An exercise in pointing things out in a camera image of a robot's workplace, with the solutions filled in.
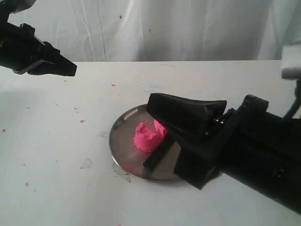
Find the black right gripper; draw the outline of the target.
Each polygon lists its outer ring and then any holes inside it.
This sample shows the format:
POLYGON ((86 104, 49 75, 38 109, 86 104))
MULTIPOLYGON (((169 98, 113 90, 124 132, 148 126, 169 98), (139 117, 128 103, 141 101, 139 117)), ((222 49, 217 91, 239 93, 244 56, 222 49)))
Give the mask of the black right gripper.
POLYGON ((268 101, 245 96, 205 133, 168 127, 180 146, 174 173, 197 189, 221 173, 301 211, 301 121, 267 111, 268 101))

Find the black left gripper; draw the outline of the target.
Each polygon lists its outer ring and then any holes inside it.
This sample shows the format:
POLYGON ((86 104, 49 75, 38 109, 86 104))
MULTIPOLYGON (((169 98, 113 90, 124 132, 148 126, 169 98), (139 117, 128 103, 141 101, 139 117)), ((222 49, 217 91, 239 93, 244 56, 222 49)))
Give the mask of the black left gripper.
POLYGON ((60 50, 35 36, 28 24, 16 26, 8 22, 10 14, 29 9, 34 0, 2 0, 0 2, 0 65, 17 74, 53 74, 74 77, 77 66, 63 57, 60 50))

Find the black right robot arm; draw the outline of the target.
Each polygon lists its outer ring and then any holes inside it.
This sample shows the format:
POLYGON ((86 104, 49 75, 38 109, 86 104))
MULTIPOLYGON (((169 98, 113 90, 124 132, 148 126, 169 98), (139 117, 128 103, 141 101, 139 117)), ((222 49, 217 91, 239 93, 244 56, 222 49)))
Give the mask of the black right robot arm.
POLYGON ((267 111, 269 103, 245 96, 237 109, 225 100, 201 101, 152 93, 146 110, 180 146, 174 174, 197 189, 225 173, 255 191, 301 211, 301 120, 267 111))

